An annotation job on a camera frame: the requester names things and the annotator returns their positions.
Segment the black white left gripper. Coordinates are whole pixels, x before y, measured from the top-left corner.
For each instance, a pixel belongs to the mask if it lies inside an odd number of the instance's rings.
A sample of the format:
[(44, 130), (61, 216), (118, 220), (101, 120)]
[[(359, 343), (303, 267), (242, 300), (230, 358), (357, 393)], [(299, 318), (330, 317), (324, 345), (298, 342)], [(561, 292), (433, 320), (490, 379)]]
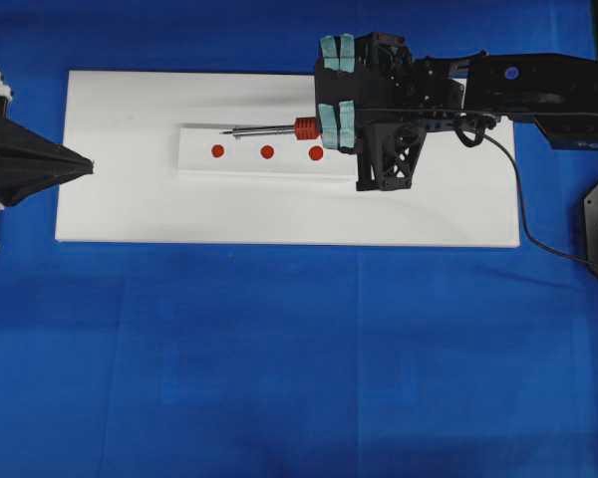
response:
[[(12, 89), (4, 83), (0, 72), (0, 116), (6, 116), (12, 99)], [(17, 157), (31, 156), (87, 168), (58, 174), (0, 171), (0, 210), (4, 206), (13, 207), (40, 191), (94, 172), (93, 163), (84, 156), (2, 117), (0, 117), (0, 153), (15, 153)]]

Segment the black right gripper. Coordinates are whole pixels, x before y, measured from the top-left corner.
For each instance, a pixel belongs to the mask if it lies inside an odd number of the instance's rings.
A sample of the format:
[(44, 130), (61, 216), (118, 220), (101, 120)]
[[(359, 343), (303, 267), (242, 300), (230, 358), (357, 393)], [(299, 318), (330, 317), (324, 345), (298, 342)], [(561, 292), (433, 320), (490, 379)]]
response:
[(322, 144), (354, 155), (359, 191), (409, 189), (426, 136), (459, 117), (466, 60), (414, 59), (404, 38), (319, 41), (315, 112)]

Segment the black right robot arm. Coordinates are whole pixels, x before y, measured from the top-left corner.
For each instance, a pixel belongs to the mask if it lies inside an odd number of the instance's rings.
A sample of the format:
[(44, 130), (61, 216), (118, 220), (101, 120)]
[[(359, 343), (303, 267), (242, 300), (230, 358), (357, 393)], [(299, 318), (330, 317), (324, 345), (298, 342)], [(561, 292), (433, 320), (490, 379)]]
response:
[(409, 189), (425, 139), (480, 145), (501, 119), (554, 149), (598, 149), (598, 61), (560, 54), (416, 59), (404, 38), (325, 36), (314, 71), (324, 147), (357, 158), (359, 191)]

